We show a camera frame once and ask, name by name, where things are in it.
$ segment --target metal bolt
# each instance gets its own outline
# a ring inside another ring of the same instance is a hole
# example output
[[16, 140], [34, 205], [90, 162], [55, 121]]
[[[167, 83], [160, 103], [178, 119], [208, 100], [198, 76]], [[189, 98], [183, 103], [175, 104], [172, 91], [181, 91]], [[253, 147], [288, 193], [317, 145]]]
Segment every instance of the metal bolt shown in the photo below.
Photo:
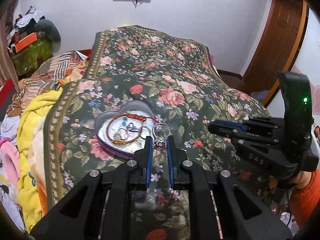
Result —
[[230, 177], [231, 175], [230, 171], [227, 171], [227, 170], [221, 171], [220, 174], [222, 177], [225, 177], [225, 178]]
[[89, 172], [89, 175], [91, 177], [97, 177], [99, 175], [99, 171], [98, 170], [92, 170]]
[[128, 165], [129, 167], [134, 167], [135, 165], [137, 165], [137, 161], [135, 161], [135, 160], [128, 160], [128, 161], [127, 161], [127, 165]]
[[189, 160], [185, 160], [183, 161], [182, 163], [184, 166], [186, 167], [191, 167], [193, 165], [193, 162], [192, 161], [189, 161]]

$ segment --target baseboard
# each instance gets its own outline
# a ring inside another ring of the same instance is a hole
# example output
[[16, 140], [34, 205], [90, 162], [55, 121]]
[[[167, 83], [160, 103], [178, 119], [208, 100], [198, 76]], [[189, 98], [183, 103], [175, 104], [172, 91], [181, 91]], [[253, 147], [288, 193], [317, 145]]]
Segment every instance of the baseboard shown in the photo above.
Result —
[[225, 70], [220, 70], [220, 69], [217, 69], [219, 75], [226, 75], [226, 76], [232, 76], [232, 77], [236, 77], [236, 78], [239, 78], [240, 80], [242, 80], [243, 76], [238, 74], [238, 73], [233, 73], [233, 72], [229, 72], [229, 71], [225, 71]]

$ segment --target orange sleeve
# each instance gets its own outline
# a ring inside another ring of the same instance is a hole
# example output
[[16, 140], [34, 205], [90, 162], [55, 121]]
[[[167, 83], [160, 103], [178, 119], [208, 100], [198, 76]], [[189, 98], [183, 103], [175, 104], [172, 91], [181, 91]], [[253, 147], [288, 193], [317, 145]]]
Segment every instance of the orange sleeve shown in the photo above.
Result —
[[290, 208], [294, 218], [301, 228], [308, 220], [320, 199], [320, 174], [316, 169], [312, 173], [309, 184], [300, 190], [292, 193], [290, 198]]

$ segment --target brown door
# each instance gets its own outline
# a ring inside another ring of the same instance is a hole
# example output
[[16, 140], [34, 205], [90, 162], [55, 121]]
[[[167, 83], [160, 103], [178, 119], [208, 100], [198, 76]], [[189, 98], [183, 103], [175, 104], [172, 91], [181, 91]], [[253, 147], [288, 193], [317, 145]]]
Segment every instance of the brown door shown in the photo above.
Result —
[[304, 27], [304, 24], [301, 26], [301, 19], [305, 17], [302, 11], [303, 0], [272, 0], [262, 38], [244, 74], [243, 92], [272, 90], [276, 72], [291, 63], [293, 57], [290, 56], [298, 49], [299, 32]]

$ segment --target green floral fabric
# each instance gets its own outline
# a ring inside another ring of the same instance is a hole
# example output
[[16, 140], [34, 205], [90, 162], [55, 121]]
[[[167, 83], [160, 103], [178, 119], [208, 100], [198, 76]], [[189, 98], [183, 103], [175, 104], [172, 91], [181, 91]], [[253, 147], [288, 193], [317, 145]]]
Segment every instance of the green floral fabric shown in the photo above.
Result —
[[[212, 172], [230, 170], [270, 205], [267, 174], [241, 160], [230, 139], [207, 129], [211, 120], [268, 116], [265, 108], [221, 80], [204, 45], [128, 26], [97, 34], [84, 78], [67, 84], [48, 114], [49, 208], [91, 169], [110, 171], [122, 163], [100, 147], [94, 120], [130, 100], [148, 104], [190, 160]], [[151, 180], [147, 192], [133, 192], [131, 239], [189, 239], [188, 194], [169, 187], [166, 152], [154, 151]]]

